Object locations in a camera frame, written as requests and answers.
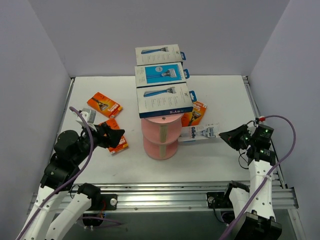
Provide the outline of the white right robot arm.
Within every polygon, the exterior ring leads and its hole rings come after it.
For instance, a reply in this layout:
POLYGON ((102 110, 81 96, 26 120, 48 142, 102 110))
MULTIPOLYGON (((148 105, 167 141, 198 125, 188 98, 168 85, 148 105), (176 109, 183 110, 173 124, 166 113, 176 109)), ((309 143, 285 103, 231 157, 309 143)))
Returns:
POLYGON ((258 124, 251 131, 243 124, 221 132, 219 137, 232 149, 244 150, 247 156, 250 184, 231 181, 218 205, 233 208, 234 219, 220 236, 222 240, 277 240, 282 225, 277 222, 272 203, 275 152, 270 149, 272 127, 258 124))

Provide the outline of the blue Harry's razor box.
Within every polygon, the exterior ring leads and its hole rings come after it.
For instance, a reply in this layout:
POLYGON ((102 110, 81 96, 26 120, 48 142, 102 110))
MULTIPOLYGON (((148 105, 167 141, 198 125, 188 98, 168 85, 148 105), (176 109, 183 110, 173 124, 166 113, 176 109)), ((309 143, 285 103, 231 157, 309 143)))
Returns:
POLYGON ((136 47, 135 55, 137 66, 182 63, 186 60, 186 55, 180 51, 178 44, 136 47))
POLYGON ((190 78, 180 62, 135 66, 134 71, 137 88, 185 83, 190 78))

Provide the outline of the orange Gillette Fusion box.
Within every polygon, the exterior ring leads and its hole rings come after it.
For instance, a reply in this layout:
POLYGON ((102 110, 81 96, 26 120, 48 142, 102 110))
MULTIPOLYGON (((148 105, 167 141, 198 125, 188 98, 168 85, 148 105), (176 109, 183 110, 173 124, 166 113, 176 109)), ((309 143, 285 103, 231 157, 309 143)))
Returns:
MULTIPOLYGON (((116 121, 115 118, 110 118, 107 121, 105 121, 105 123, 111 127, 111 129, 113 130, 120 130, 120 127, 116 121)), ((110 152, 111 155, 116 154, 126 148, 128 148, 128 142, 125 138, 125 136, 123 135, 119 141, 119 144, 117 145, 117 147, 109 147, 108 150, 110 152)))

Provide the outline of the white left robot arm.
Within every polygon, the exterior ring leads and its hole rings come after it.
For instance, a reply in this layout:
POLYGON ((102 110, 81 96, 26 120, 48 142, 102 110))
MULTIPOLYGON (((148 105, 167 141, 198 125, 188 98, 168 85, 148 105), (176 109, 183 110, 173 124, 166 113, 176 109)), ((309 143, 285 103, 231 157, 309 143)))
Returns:
POLYGON ((63 131, 57 137, 54 154, 44 170, 37 198, 17 239, 62 239, 85 211, 99 208, 103 203, 101 189, 84 183, 78 187, 69 205, 56 215, 62 200, 84 170, 79 165, 84 163, 87 166, 97 147, 117 147, 124 133, 125 130, 112 129, 105 122, 93 127, 85 124, 80 134, 74 130, 63 131))

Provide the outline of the white Gillette blister pack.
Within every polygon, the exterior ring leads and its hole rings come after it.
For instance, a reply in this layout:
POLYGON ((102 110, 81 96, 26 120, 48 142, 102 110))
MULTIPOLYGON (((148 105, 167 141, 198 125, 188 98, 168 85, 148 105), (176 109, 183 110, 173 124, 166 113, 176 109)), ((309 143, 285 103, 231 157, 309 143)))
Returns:
POLYGON ((184 143, 219 138, 220 129, 219 123, 186 126, 181 129, 178 142, 184 143))

